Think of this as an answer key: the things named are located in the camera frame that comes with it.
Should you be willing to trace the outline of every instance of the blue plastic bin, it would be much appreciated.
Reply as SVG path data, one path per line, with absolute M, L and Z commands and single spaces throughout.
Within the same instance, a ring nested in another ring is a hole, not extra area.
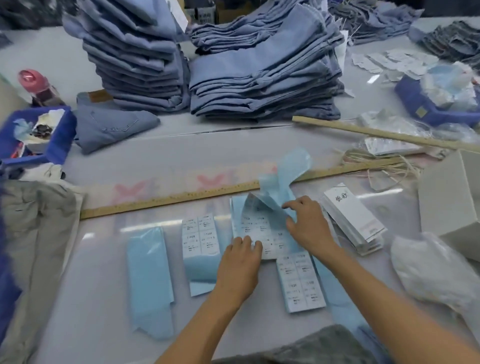
M 53 131 L 44 154 L 21 158 L 10 158 L 18 146 L 18 140 L 13 136 L 17 119 L 25 119 L 35 123 L 38 117 L 50 110 L 64 109 L 65 113 L 58 126 Z M 13 112 L 0 130 L 0 160 L 4 166 L 37 165 L 42 163 L 63 164 L 76 135 L 77 118 L 69 106 L 54 106 L 49 108 L 30 108 Z
M 420 81 L 414 80 L 406 75 L 396 84 L 395 92 L 402 100 L 403 105 L 411 117 L 431 126 L 438 126 L 446 122 L 454 122 L 474 127 L 480 122 L 480 95 L 477 90 L 477 102 L 479 107 L 470 112 L 447 111 L 437 108 L 437 106 L 422 93 Z

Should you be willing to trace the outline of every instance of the white table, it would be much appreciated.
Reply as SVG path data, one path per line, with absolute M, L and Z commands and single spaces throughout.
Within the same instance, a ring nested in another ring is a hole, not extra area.
M 420 19 L 418 23 L 432 26 L 435 21 Z M 66 35 L 61 28 L 13 32 L 9 36 L 15 44 L 0 51 L 0 72 L 11 82 L 15 81 L 19 70 L 37 69 L 71 105 L 78 92 L 101 88 L 80 41 Z M 399 37 L 354 47 L 350 51 L 366 53 L 395 47 L 413 45 L 406 37 Z M 368 85 L 366 81 L 370 77 L 368 72 L 355 68 L 347 60 L 346 86 L 357 97 L 337 98 L 342 118 L 353 118 L 361 112 L 383 107 L 405 113 L 393 94 L 393 86 Z M 155 130 L 90 156 L 83 156 L 73 146 L 65 164 L 67 180 L 84 186 L 116 183 L 131 186 L 152 177 L 162 177 L 163 183 L 150 193 L 160 189 L 162 194 L 168 194 L 189 189 L 191 180 L 203 170 L 206 174 L 227 171 L 229 181 L 239 176 L 245 178 L 249 172 L 253 173 L 245 163 L 275 162 L 298 146 L 310 152 L 316 167 L 330 167 L 339 160 L 334 149 L 346 150 L 359 139 L 355 134 L 297 125 L 224 131 L 237 126 L 232 127 L 233 123 L 219 127 L 219 124 L 199 121 L 189 114 L 162 117 L 162 121 L 163 125 Z M 374 193 L 365 178 L 354 176 L 302 183 L 295 185 L 293 190 L 295 195 L 316 197 L 339 182 L 345 182 L 373 214 L 382 217 L 382 223 L 392 235 L 419 236 L 415 190 L 397 187 Z M 82 222 L 35 362 L 152 363 L 171 341 L 156 342 L 141 332 L 131 331 L 125 244 L 130 234 L 142 228 L 164 228 L 175 294 L 173 320 L 178 333 L 205 300 L 205 296 L 189 296 L 181 258 L 180 224 L 183 218 L 205 212 L 216 216 L 220 234 L 231 234 L 227 196 Z M 388 247 L 359 260 L 388 286 L 403 293 L 389 262 Z M 253 296 L 228 327 L 215 357 L 271 349 L 333 323 L 328 308 L 294 315 L 286 313 L 274 263 L 262 264 L 259 281 Z M 471 340 L 464 325 L 459 324 L 448 309 L 419 305 L 445 326 Z

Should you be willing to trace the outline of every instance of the wooden ruler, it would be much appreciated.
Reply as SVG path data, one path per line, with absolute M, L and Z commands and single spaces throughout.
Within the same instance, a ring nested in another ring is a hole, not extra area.
M 343 173 L 357 172 L 359 170 L 384 168 L 402 162 L 403 160 L 400 157 L 380 158 L 368 162 L 340 165 L 337 167 L 328 168 L 326 170 L 309 170 L 305 174 L 297 178 L 295 182 L 309 181 L 328 176 L 336 176 Z M 239 192 L 258 190 L 259 188 L 260 184 L 258 180 L 255 180 L 251 182 L 235 184 L 232 186 L 222 186 L 211 190 L 183 192 L 181 194 L 172 194 L 167 197 L 156 197 L 145 201 L 126 202 L 119 205 L 90 208 L 82 210 L 82 212 L 80 213 L 80 220 L 121 214 L 123 212 L 143 210 L 146 208 L 178 204 L 180 202 L 201 200 L 209 197 L 237 194 Z
M 294 116 L 292 120 L 296 122 L 305 122 L 307 124 L 325 126 L 327 128 L 332 128 L 332 129 L 346 130 L 348 132 L 367 134 L 370 136 L 377 136 L 380 138 L 400 140 L 402 142 L 418 144 L 421 146 L 437 146 L 440 148 L 455 149 L 455 150 L 463 149 L 463 150 L 468 150 L 470 152 L 480 153 L 480 145 L 477 145 L 477 144 L 464 143 L 464 142 L 452 141 L 452 140 L 437 140 L 437 139 L 431 139 L 431 138 L 422 138 L 420 136 L 386 132 L 384 130 L 346 124 L 341 121 L 327 121 L 327 120 L 307 118 L 304 116 Z

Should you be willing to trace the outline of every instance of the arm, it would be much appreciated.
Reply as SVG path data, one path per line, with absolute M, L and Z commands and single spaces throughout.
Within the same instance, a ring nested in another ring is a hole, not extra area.
M 207 364 L 228 324 L 258 283 L 262 243 L 235 238 L 218 267 L 214 290 L 155 364 Z
M 340 281 L 398 364 L 480 363 L 480 353 L 385 286 L 339 247 L 320 205 L 309 197 L 284 204 L 297 212 L 287 219 L 293 238 Z

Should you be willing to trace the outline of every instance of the pink bottle cap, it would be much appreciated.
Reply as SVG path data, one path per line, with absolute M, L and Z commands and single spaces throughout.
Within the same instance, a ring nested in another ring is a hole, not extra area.
M 38 94 L 49 87 L 47 78 L 35 70 L 22 70 L 18 72 L 18 82 L 31 94 Z

